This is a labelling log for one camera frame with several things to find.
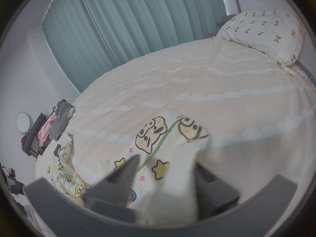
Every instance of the pillow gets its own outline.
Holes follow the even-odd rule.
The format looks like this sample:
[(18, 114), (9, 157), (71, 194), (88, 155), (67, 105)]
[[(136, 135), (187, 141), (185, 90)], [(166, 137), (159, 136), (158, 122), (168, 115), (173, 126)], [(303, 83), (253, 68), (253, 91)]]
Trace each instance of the pillow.
[(290, 12), (247, 11), (226, 22), (216, 37), (258, 50), (292, 75), (286, 66), (297, 59), (305, 30)]

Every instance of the bed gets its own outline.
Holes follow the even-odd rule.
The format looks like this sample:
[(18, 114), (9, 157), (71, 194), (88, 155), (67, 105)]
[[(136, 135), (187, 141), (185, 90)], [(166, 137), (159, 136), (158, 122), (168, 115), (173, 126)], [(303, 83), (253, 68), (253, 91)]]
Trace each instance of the bed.
[[(303, 69), (288, 67), (291, 75), (263, 52), (219, 37), (131, 60), (99, 77), (73, 103), (67, 163), (93, 185), (113, 171), (115, 155), (148, 120), (174, 111), (208, 129), (211, 148), (197, 161), (238, 190), (239, 203), (277, 174), (298, 183), (290, 213), (312, 178), (316, 95)], [(38, 157), (37, 178), (46, 176), (55, 146)]]

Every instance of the green piping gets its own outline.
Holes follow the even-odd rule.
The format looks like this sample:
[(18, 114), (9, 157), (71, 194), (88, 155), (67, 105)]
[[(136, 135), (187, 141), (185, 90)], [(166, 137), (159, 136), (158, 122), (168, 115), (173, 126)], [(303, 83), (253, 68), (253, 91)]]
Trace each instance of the green piping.
[(183, 118), (178, 119), (176, 122), (174, 122), (171, 127), (167, 130), (167, 132), (164, 134), (164, 136), (161, 138), (160, 142), (158, 143), (157, 147), (155, 148), (155, 150), (151, 153), (151, 155), (147, 158), (147, 160), (144, 161), (144, 163), (142, 165), (139, 166), (139, 168), (137, 169), (136, 172), (140, 171), (148, 162), (151, 158), (153, 158), (153, 156), (156, 154), (156, 152), (159, 150), (160, 146), (162, 145), (162, 143), (164, 142), (164, 140), (166, 139), (166, 137), (168, 136), (168, 134), (171, 132), (172, 128), (180, 122), (180, 120), (182, 120)]

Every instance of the star print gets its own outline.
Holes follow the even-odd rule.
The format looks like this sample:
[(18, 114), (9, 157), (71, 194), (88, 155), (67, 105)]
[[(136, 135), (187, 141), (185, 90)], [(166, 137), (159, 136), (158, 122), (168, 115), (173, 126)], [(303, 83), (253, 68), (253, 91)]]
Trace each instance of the star print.
[(114, 170), (116, 170), (117, 168), (121, 167), (124, 163), (125, 163), (125, 159), (124, 158), (115, 161), (114, 162), (114, 164), (115, 164)]
[(169, 167), (168, 161), (163, 163), (161, 160), (157, 160), (156, 166), (153, 166), (153, 168), (151, 169), (152, 172), (155, 173), (155, 179), (160, 180), (161, 178), (163, 178), (168, 167)]

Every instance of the curtain fold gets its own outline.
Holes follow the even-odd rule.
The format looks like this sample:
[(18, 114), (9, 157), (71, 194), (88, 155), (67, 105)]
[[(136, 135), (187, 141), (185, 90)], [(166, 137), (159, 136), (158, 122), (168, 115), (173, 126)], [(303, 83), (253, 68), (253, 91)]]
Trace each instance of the curtain fold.
[(223, 0), (54, 0), (42, 27), (82, 92), (117, 64), (216, 32), (224, 15)]

